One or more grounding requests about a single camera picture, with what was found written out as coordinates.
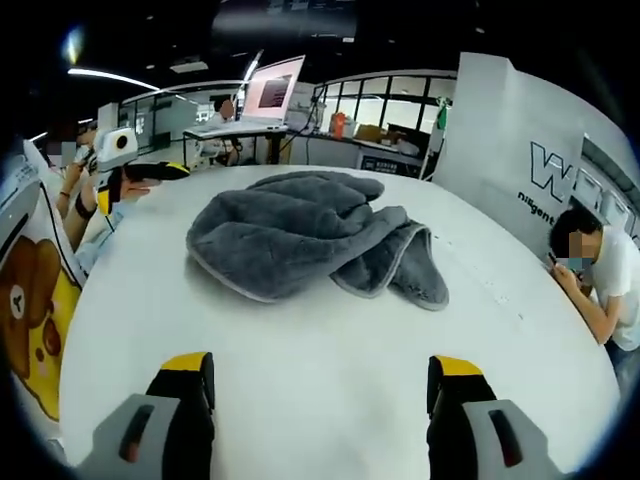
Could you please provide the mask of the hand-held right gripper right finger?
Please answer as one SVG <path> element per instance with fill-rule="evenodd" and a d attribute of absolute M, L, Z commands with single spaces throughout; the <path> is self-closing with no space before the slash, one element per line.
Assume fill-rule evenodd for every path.
<path fill-rule="evenodd" d="M 429 358 L 426 431 L 432 479 L 565 479 L 543 431 L 494 394 L 473 363 Z"/>

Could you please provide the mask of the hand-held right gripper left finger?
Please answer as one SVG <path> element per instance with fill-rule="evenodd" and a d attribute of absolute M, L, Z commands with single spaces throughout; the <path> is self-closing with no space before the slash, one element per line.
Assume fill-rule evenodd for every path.
<path fill-rule="evenodd" d="M 132 394 L 94 430 L 79 479 L 208 479 L 215 426 L 209 352 L 165 362 L 146 392 Z"/>

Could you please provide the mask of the person's left hand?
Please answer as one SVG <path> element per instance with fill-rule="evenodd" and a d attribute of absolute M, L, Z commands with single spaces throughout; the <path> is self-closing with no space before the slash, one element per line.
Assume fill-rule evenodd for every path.
<path fill-rule="evenodd" d="M 120 187 L 120 201 L 133 201 L 150 193 L 153 184 L 124 180 Z"/>

